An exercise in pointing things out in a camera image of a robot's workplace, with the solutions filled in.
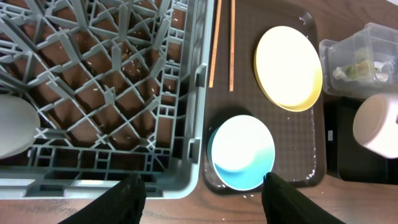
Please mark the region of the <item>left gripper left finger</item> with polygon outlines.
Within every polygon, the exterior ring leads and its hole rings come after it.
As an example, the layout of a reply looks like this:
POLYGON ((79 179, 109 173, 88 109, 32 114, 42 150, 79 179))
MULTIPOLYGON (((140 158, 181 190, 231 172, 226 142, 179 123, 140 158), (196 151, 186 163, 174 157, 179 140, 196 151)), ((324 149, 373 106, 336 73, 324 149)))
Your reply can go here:
POLYGON ((146 197, 144 181, 139 175, 131 174, 62 223, 138 224, 146 197))

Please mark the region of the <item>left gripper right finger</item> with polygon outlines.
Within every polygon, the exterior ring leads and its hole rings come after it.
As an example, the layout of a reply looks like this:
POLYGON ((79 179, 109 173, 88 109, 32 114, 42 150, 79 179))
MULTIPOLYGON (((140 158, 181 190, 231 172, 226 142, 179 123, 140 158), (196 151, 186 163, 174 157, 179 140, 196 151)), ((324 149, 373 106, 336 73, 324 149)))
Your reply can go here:
POLYGON ((343 223, 273 172, 263 178, 261 199, 267 224, 343 223))

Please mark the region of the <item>light blue bowl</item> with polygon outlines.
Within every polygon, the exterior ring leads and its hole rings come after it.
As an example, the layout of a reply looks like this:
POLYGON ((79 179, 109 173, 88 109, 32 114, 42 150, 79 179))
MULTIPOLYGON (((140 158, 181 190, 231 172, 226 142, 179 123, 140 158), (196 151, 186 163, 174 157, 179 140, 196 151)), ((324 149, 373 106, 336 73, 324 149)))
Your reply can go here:
POLYGON ((226 120, 211 134, 207 145, 211 168, 222 183, 237 191, 263 183, 275 162, 275 143, 267 126, 249 115, 226 120))

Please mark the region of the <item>white pink bowl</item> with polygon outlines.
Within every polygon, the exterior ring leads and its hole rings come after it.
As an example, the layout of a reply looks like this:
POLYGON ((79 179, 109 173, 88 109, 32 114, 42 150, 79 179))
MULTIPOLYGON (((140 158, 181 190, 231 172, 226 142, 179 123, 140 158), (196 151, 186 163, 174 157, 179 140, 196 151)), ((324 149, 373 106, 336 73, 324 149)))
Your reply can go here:
POLYGON ((397 158, 397 95, 378 94, 357 110, 353 136, 362 147, 387 159, 397 158))

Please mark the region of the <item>white napkin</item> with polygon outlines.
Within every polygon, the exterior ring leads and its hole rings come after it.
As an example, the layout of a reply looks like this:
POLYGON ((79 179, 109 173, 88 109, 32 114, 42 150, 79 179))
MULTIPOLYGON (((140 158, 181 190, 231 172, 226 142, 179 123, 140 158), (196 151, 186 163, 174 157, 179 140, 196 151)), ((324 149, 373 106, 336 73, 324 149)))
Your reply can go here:
POLYGON ((349 65, 346 65, 344 67, 336 67, 332 73, 332 76, 336 79, 336 80, 343 80, 345 82, 364 82, 364 83, 372 83, 375 82, 376 80, 380 81, 380 82, 387 82, 388 78, 389 78, 389 74, 385 73, 382 71, 382 68, 385 66, 385 63, 382 62, 374 62, 374 66, 377 70, 377 72, 374 74, 373 79, 370 80, 359 80, 359 81, 355 81, 355 80, 350 80, 347 77, 346 74, 346 69, 349 65))

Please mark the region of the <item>green orange snack wrapper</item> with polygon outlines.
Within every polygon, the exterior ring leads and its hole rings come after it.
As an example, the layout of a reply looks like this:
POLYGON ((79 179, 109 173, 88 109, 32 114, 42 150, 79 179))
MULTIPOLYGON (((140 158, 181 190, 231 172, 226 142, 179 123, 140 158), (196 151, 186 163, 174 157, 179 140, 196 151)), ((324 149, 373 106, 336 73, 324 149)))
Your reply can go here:
POLYGON ((350 80, 370 80, 377 72, 374 62, 369 59, 367 48, 360 48, 354 53, 354 64, 346 69, 347 77, 350 80))

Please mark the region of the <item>wooden chopstick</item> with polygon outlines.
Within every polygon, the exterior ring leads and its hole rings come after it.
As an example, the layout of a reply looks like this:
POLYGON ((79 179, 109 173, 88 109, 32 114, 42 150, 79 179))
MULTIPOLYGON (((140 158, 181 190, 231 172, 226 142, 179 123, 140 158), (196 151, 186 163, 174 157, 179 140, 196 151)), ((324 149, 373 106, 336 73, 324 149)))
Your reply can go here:
POLYGON ((234 91, 234 55, 235 55, 235 7, 236 1, 231 0, 231 18, 230 18, 230 47, 229 47, 229 91, 234 91))
POLYGON ((214 28, 214 36, 213 36, 213 48, 212 48, 212 54, 211 54, 211 65, 210 65, 209 84, 208 84, 209 88, 213 88, 213 86, 214 86, 216 56, 217 56, 217 50, 218 50, 218 37, 219 37, 219 32, 220 32, 221 7, 222 7, 222 0, 217 0, 215 28, 214 28))

